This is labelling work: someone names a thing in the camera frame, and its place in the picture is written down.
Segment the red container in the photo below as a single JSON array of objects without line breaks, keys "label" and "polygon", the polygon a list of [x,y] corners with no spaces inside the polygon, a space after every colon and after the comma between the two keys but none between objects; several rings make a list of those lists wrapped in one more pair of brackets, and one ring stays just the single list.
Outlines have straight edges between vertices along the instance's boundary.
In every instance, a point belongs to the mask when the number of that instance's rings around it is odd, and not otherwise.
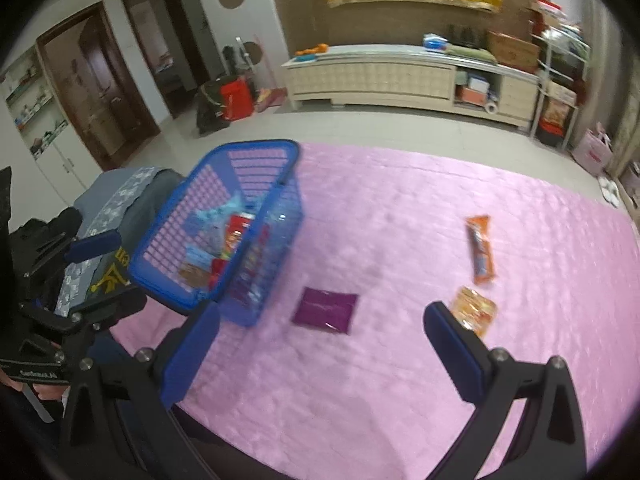
[{"label": "red container", "polygon": [[237,121],[249,117],[254,113],[254,101],[249,87],[243,79],[222,85],[220,95],[225,102],[224,118],[227,121]]}]

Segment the orange snack wrapper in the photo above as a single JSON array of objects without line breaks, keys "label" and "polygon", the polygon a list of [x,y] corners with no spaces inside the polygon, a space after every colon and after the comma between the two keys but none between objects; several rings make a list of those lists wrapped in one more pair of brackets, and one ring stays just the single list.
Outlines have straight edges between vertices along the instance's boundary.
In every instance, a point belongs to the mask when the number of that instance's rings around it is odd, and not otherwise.
[{"label": "orange snack wrapper", "polygon": [[495,303],[463,286],[450,307],[460,325],[482,337],[498,313]]},{"label": "orange snack wrapper", "polygon": [[472,256],[474,259],[474,283],[490,282],[495,277],[494,258],[489,243],[489,216],[472,216],[466,219]]}]

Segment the screw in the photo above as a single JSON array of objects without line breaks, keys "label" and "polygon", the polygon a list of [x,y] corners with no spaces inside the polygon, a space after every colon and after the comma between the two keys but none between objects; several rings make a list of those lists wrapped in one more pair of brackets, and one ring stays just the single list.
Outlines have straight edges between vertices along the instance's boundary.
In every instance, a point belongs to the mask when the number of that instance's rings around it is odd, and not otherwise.
[{"label": "screw", "polygon": [[94,360],[91,359],[90,357],[85,357],[83,359],[80,359],[80,369],[83,372],[87,370],[91,370],[93,366],[94,366]]},{"label": "screw", "polygon": [[506,361],[509,358],[509,352],[499,346],[498,348],[494,348],[493,350],[491,350],[491,355],[499,363]]},{"label": "screw", "polygon": [[148,363],[154,356],[154,350],[152,348],[144,347],[138,350],[135,354],[136,361],[139,363]]},{"label": "screw", "polygon": [[559,355],[554,355],[551,359],[549,359],[553,368],[557,370],[562,370],[566,366],[566,361],[562,359]]}]

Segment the red box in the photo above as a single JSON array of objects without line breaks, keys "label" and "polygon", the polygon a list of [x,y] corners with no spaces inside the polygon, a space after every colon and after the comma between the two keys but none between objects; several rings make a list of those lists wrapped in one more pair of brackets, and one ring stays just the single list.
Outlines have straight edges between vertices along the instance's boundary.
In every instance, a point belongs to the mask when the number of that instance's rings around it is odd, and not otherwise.
[{"label": "red box", "polygon": [[478,106],[484,106],[486,104],[486,94],[472,90],[466,86],[459,86],[456,89],[456,98],[465,103],[471,103]]},{"label": "red box", "polygon": [[225,102],[224,118],[227,121],[237,121],[249,117],[254,113],[254,100],[251,98],[249,87],[242,79],[222,85],[220,95]]}]

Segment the pink quilted mat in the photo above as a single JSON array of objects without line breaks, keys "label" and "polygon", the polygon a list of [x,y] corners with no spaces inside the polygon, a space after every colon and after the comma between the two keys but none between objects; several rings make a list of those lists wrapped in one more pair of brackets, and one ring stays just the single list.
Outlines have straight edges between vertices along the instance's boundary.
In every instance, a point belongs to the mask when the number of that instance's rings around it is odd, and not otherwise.
[{"label": "pink quilted mat", "polygon": [[[472,413],[421,327],[424,307],[473,286],[465,217],[491,215],[498,305],[484,341],[570,366],[590,465],[640,394],[640,253],[608,206],[449,158],[310,144],[306,218],[260,323],[224,323],[181,407],[233,446],[301,480],[422,480]],[[289,320],[305,286],[360,295],[350,335]],[[121,321],[128,351],[182,317],[150,300]],[[498,467],[519,401],[482,473]]]}]

